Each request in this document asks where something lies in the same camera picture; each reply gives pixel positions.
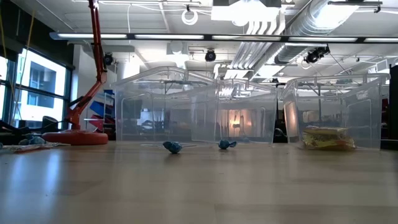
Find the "blue object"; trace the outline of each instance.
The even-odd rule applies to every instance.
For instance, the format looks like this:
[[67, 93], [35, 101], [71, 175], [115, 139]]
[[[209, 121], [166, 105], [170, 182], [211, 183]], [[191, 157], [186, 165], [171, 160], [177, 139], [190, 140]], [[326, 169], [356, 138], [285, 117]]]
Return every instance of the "blue object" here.
[[45, 144], [45, 140], [41, 137], [33, 137], [29, 140], [29, 144]]
[[30, 144], [45, 144], [45, 140], [42, 139], [41, 137], [32, 137], [32, 136], [27, 136], [28, 139], [23, 139], [21, 140], [18, 145], [20, 146], [27, 146]]
[[29, 140], [28, 139], [22, 139], [22, 140], [19, 141], [18, 145], [27, 146], [27, 145], [29, 145]]
[[228, 140], [221, 140], [220, 143], [218, 143], [218, 147], [220, 147], [220, 149], [227, 149], [229, 147], [235, 147], [236, 144], [236, 141], [229, 143]]
[[243, 141], [243, 142], [250, 142], [250, 139], [247, 138], [247, 137], [244, 137], [244, 138], [242, 139], [242, 141]]
[[93, 110], [96, 114], [100, 115], [101, 117], [104, 116], [104, 106], [105, 106], [105, 113], [111, 115], [112, 114], [112, 106], [104, 105], [104, 103], [100, 103], [98, 101], [93, 101], [90, 105], [90, 109]]
[[181, 146], [181, 144], [179, 142], [169, 142], [169, 141], [167, 141], [167, 142], [163, 142], [163, 146], [167, 150], [169, 150], [172, 154], [178, 154], [181, 151], [181, 149], [182, 149], [182, 146]]

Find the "red lamp base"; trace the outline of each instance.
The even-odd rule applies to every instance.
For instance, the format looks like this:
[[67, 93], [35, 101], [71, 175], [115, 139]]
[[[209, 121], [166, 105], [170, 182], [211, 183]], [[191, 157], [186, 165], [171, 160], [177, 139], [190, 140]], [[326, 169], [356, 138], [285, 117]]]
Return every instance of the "red lamp base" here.
[[89, 146], [108, 143], [105, 133], [92, 133], [82, 130], [66, 130], [57, 133], [45, 133], [42, 138], [48, 142], [60, 142], [72, 146]]

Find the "window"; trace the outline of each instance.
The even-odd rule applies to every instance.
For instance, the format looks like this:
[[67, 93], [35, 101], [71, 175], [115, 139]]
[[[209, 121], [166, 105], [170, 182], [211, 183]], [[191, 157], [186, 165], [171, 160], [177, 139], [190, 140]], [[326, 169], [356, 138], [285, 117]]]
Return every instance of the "window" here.
[[4, 95], [6, 92], [6, 87], [4, 85], [0, 85], [0, 119], [2, 119], [2, 112], [4, 109]]
[[17, 104], [12, 102], [12, 125], [19, 127], [19, 121], [25, 120], [26, 126], [40, 128], [43, 116], [61, 121], [66, 99], [66, 73], [65, 67], [24, 49], [16, 67], [16, 83], [21, 84], [21, 91], [15, 90], [18, 101]]
[[67, 69], [31, 51], [28, 51], [26, 58], [25, 55], [26, 50], [19, 54], [16, 82], [21, 84], [22, 77], [24, 86], [63, 96]]
[[0, 57], [0, 80], [7, 80], [7, 65], [8, 60]]
[[19, 126], [19, 121], [22, 119], [30, 128], [41, 127], [43, 116], [50, 116], [57, 121], [62, 120], [63, 99], [22, 90], [18, 105], [19, 111], [14, 112], [14, 123], [12, 124], [15, 127]]

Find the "ceiling light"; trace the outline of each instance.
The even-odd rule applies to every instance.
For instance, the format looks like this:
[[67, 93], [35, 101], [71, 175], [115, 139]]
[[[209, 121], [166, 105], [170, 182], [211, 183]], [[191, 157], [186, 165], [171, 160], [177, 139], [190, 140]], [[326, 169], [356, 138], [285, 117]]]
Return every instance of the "ceiling light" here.
[[233, 70], [229, 69], [226, 71], [224, 79], [228, 78], [243, 78], [249, 70]]
[[257, 77], [253, 76], [253, 78], [272, 78], [275, 74], [279, 73], [285, 66], [272, 66], [272, 65], [263, 65], [259, 71]]
[[[57, 34], [59, 39], [93, 39], [93, 34]], [[101, 34], [102, 39], [126, 39], [126, 34]]]
[[327, 44], [314, 44], [314, 43], [286, 43], [289, 47], [326, 47]]
[[242, 41], [280, 41], [280, 37], [270, 37], [270, 36], [257, 36], [257, 35], [214, 35], [213, 40], [242, 40]]
[[101, 34], [102, 39], [126, 39], [126, 34]]
[[398, 42], [398, 38], [366, 38], [364, 42], [375, 42], [375, 43], [389, 43]]
[[356, 37], [289, 37], [293, 42], [356, 42]]
[[211, 20], [269, 22], [276, 18], [279, 10], [279, 7], [266, 7], [260, 0], [240, 0], [230, 6], [213, 5], [211, 8]]
[[[73, 2], [88, 2], [88, 0], [72, 0]], [[201, 6], [201, 2], [191, 2], [191, 1], [109, 1], [109, 0], [98, 0], [101, 4], [114, 4], [114, 5], [130, 5], [130, 4], [155, 4], [163, 3], [165, 5], [182, 5], [189, 4], [190, 6]]]
[[203, 40], [204, 35], [173, 35], [173, 34], [136, 34], [136, 39], [181, 39], [181, 40]]

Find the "security camera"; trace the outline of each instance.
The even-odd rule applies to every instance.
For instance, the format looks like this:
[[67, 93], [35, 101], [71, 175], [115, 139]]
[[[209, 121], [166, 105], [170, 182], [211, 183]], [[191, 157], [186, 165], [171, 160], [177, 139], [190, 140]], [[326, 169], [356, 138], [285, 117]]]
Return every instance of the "security camera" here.
[[304, 57], [304, 62], [307, 64], [316, 63], [325, 55], [330, 53], [329, 46], [327, 47], [317, 47], [315, 50], [310, 50], [308, 55]]
[[214, 62], [216, 60], [216, 53], [214, 53], [214, 50], [212, 49], [207, 50], [205, 60], [207, 62]]
[[105, 61], [105, 65], [112, 65], [113, 57], [112, 57], [112, 53], [111, 52], [105, 53], [104, 61]]

